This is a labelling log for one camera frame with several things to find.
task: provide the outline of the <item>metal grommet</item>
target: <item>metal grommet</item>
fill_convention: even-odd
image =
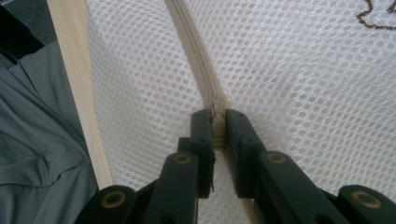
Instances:
[[[379,201],[375,196],[361,190],[354,191],[352,193],[352,198],[356,202],[369,208],[380,208],[382,206],[381,201]]]
[[[109,192],[103,197],[101,203],[104,208],[114,208],[118,207],[126,200],[126,195],[124,192],[117,190]]]
[[[181,154],[174,157],[175,162],[180,164],[189,163],[191,161],[191,157],[189,155]]]
[[[274,163],[283,163],[285,162],[285,157],[283,157],[280,154],[277,153],[272,153],[268,155],[268,159],[270,159],[270,161],[274,162]]]

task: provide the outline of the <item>white fabric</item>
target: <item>white fabric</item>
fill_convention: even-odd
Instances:
[[[369,10],[363,0],[187,5],[228,101],[268,149],[291,155],[331,193],[361,184],[396,201],[392,2],[373,1],[365,23],[356,17]],[[163,1],[88,0],[88,10],[95,108],[112,178],[140,189],[190,135],[202,99]],[[218,157],[216,192],[200,201],[199,221],[248,222]]]

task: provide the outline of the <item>white mesh fabric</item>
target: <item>white mesh fabric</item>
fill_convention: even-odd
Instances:
[[[158,178],[200,93],[163,1],[88,1],[93,97],[115,184]]]
[[[228,101],[267,149],[331,193],[361,184],[396,201],[396,30],[359,23],[365,1],[187,2]],[[370,2],[366,23],[396,27],[392,2]]]
[[[158,177],[203,103],[163,1],[88,0],[95,109],[112,178]],[[232,108],[268,149],[288,153],[321,188],[376,189],[396,201],[396,13],[355,1],[187,4]],[[246,223],[217,154],[200,223]]]

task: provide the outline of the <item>zipper teeth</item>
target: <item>zipper teeth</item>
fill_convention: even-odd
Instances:
[[[177,13],[179,14],[179,16],[183,17],[182,18],[183,26],[187,31],[187,35],[188,35],[191,45],[194,49],[194,53],[197,57],[199,67],[201,68],[201,70],[203,72],[202,75],[203,75],[203,79],[204,79],[204,83],[206,86],[208,96],[211,98],[211,99],[209,99],[211,101],[209,103],[210,103],[210,105],[213,105],[213,103],[214,103],[213,98],[215,98],[217,96],[216,88],[214,87],[213,82],[211,80],[211,76],[213,74],[210,74],[210,70],[207,67],[206,58],[202,53],[201,46],[198,44],[199,41],[196,38],[196,33],[194,32],[193,29],[191,29],[192,25],[191,25],[190,20],[187,16],[185,8],[181,5],[180,1],[182,1],[182,0],[173,0],[172,2],[174,2],[174,4],[175,4]]]
[[[207,106],[212,115],[213,147],[214,149],[222,149],[226,142],[226,115],[224,109],[229,104],[218,83],[210,58],[184,1],[165,0],[165,4],[168,6],[171,17],[174,20],[187,59],[191,65],[191,71],[204,98],[204,105]]]

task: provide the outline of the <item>gray fabric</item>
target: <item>gray fabric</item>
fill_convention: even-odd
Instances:
[[[0,70],[0,223],[73,223],[97,191],[61,52]]]

